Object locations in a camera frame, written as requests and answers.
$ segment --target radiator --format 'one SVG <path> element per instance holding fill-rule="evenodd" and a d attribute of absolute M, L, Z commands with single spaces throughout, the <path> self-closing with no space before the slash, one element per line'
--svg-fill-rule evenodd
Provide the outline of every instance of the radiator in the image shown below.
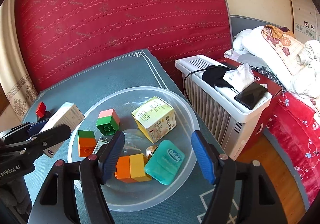
<path fill-rule="evenodd" d="M 203 55 L 176 60 L 176 67 L 184 79 L 191 71 L 220 65 Z M 236 159 L 251 136 L 260 115 L 271 100 L 267 93 L 253 110 L 248 110 L 234 100 L 238 94 L 234 89 L 212 88 L 201 79 L 203 72 L 186 79 L 186 92 L 191 105 L 202 118 L 225 153 Z"/>

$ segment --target wooden floor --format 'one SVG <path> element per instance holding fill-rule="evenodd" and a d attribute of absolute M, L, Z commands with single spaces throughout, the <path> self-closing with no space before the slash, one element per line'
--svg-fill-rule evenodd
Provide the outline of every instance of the wooden floor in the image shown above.
<path fill-rule="evenodd" d="M 250 150 L 240 154 L 237 161 L 251 162 L 254 159 L 261 162 L 276 188 L 288 223 L 298 223 L 305 213 L 301 194 L 288 168 L 264 135 Z"/>

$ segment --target screw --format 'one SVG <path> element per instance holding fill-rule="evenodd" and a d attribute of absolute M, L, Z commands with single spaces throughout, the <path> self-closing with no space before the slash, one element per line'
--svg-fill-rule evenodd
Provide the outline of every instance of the screw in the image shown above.
<path fill-rule="evenodd" d="M 96 160 L 96 158 L 97 158 L 96 154 L 91 154 L 88 156 L 89 161 L 94 161 L 94 160 Z"/>
<path fill-rule="evenodd" d="M 63 164 L 63 160 L 57 160 L 56 162 L 55 162 L 55 165 L 56 166 L 61 166 Z"/>
<path fill-rule="evenodd" d="M 221 160 L 228 160 L 228 155 L 226 155 L 225 153 L 219 154 L 219 158 Z"/>
<path fill-rule="evenodd" d="M 261 163 L 258 160 L 253 160 L 252 164 L 257 167 L 261 165 Z"/>

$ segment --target green block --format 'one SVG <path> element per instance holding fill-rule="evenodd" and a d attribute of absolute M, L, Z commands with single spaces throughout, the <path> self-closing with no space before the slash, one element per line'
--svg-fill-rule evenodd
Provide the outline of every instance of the green block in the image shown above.
<path fill-rule="evenodd" d="M 78 138 L 95 138 L 93 131 L 78 130 Z"/>
<path fill-rule="evenodd" d="M 112 116 L 98 118 L 96 127 L 104 136 L 114 134 L 119 130 L 119 126 Z"/>

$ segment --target red mattress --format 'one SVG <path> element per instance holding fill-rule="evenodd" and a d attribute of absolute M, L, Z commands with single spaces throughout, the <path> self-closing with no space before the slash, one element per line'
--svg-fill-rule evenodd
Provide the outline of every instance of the red mattress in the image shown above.
<path fill-rule="evenodd" d="M 267 126 L 298 171 L 310 205 L 320 187 L 320 127 L 313 119 L 314 113 L 290 93 L 284 93 Z"/>
<path fill-rule="evenodd" d="M 231 48 L 225 0 L 16 0 L 15 21 L 38 91 L 142 48 L 181 86 L 174 60 Z"/>

